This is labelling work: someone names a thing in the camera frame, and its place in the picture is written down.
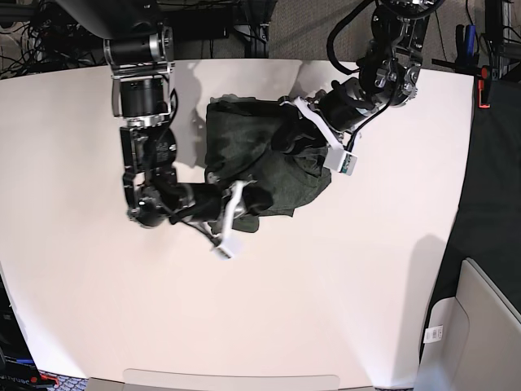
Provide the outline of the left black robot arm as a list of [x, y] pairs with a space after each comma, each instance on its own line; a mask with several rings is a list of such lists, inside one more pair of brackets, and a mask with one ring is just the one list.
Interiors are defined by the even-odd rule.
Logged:
[[372, 40], [365, 56], [351, 69], [337, 58], [335, 39], [370, 5], [360, 2], [337, 23], [326, 41], [331, 65], [347, 76], [347, 81], [333, 80], [330, 91], [320, 90], [311, 98], [280, 98], [278, 104], [289, 118], [274, 134], [271, 147], [291, 156], [323, 148], [325, 168], [352, 174], [357, 163], [353, 150], [361, 130], [390, 107], [401, 107], [415, 98], [428, 22], [442, 4], [375, 2]]

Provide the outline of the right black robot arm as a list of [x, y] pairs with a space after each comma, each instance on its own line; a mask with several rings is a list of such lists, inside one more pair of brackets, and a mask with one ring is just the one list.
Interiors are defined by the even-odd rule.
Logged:
[[272, 198], [251, 181], [179, 182], [171, 126], [179, 98], [173, 87], [173, 30], [154, 1], [62, 1], [59, 4], [103, 40], [112, 71], [112, 113], [124, 125], [122, 184], [130, 220], [145, 228], [164, 221], [204, 235], [220, 259], [239, 253], [234, 221], [267, 209]]

